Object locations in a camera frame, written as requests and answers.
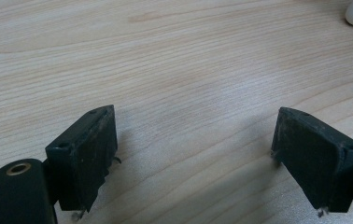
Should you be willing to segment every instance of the wooden table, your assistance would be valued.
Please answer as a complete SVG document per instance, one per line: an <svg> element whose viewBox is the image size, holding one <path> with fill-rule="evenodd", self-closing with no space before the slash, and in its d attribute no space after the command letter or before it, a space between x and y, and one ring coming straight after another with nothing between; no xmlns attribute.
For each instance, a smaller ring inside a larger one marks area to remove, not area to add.
<svg viewBox="0 0 353 224"><path fill-rule="evenodd" d="M353 223L269 158L280 106L353 138L348 3L0 0L0 167L115 105L123 164L79 223Z"/></svg>

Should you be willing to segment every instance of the metal grommet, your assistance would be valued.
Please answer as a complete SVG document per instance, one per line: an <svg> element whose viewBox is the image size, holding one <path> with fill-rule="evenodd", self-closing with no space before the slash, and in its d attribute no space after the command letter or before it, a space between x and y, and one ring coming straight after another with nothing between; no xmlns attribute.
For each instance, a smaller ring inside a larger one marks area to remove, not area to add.
<svg viewBox="0 0 353 224"><path fill-rule="evenodd" d="M10 167L7 171L7 175L20 175L31 169L31 164L28 162L18 163Z"/></svg>

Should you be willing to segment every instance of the black plastic part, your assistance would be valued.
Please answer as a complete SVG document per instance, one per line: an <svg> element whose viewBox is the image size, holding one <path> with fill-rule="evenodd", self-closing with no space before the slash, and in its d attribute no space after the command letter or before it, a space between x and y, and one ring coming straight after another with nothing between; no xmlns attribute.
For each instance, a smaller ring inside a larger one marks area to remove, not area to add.
<svg viewBox="0 0 353 224"><path fill-rule="evenodd" d="M117 150L113 105L83 115L46 147L51 198L63 210L90 211Z"/></svg>
<svg viewBox="0 0 353 224"><path fill-rule="evenodd" d="M42 162L14 161L0 169L0 224L56 223Z"/></svg>
<svg viewBox="0 0 353 224"><path fill-rule="evenodd" d="M272 146L314 208L347 212L353 196L353 140L302 111L281 107Z"/></svg>

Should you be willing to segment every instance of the light wood surface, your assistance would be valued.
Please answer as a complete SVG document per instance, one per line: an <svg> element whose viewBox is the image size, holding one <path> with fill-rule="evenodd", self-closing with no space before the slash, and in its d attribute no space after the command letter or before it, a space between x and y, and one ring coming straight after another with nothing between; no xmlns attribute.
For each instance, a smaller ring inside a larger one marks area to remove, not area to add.
<svg viewBox="0 0 353 224"><path fill-rule="evenodd" d="M0 0L0 167L115 105L123 164L78 223L353 223L269 158L280 106L353 137L348 4Z"/></svg>

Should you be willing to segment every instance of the wood grain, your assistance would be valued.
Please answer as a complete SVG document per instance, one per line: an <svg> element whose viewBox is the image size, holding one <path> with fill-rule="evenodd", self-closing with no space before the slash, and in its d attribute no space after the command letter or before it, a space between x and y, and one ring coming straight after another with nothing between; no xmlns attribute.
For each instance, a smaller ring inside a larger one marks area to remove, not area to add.
<svg viewBox="0 0 353 224"><path fill-rule="evenodd" d="M113 104L123 164L79 223L353 223L269 158L280 106L353 137L348 3L0 1L0 167Z"/></svg>

